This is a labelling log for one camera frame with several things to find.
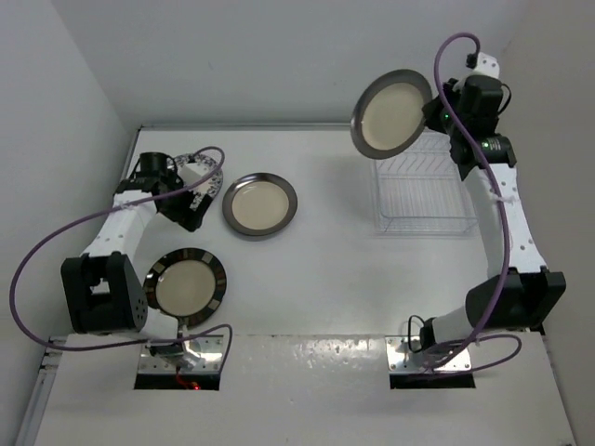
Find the striped dark rim plate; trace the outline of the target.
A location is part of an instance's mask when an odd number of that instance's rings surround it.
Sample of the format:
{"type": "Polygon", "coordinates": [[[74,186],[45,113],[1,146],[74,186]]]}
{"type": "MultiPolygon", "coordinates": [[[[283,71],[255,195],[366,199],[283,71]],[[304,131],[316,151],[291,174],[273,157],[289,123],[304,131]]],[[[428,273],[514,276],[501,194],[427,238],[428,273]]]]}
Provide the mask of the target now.
{"type": "Polygon", "coordinates": [[[147,271],[143,290],[149,307],[194,329],[220,307],[227,291],[227,273],[212,253],[194,247],[161,256],[147,271]]]}

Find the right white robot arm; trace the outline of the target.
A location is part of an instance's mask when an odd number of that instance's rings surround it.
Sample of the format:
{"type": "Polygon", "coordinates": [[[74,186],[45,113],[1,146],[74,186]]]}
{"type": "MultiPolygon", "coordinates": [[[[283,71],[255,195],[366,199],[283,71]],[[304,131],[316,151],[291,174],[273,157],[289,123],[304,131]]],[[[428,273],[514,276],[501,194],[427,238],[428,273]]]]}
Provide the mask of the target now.
{"type": "Polygon", "coordinates": [[[536,248],[518,192],[514,150],[496,132],[502,83],[472,74],[437,87],[437,98],[424,108],[426,125],[450,138],[451,158],[475,207],[488,273],[461,308],[424,322],[419,353],[431,371],[497,331],[539,327],[566,289],[564,275],[550,270],[536,248]]]}

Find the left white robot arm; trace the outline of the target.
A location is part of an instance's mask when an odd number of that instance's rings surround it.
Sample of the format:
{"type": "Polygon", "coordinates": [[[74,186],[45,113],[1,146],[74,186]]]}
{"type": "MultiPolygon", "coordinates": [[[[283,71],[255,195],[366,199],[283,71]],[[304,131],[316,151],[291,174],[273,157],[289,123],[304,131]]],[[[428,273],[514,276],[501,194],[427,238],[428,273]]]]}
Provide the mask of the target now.
{"type": "Polygon", "coordinates": [[[73,330],[134,340],[176,338],[178,322],[150,308],[132,259],[144,230],[158,215],[188,231],[198,227],[195,191],[221,170],[215,162],[178,166],[162,152],[144,152],[113,195],[113,210],[78,257],[63,261],[62,285],[73,330]]]}

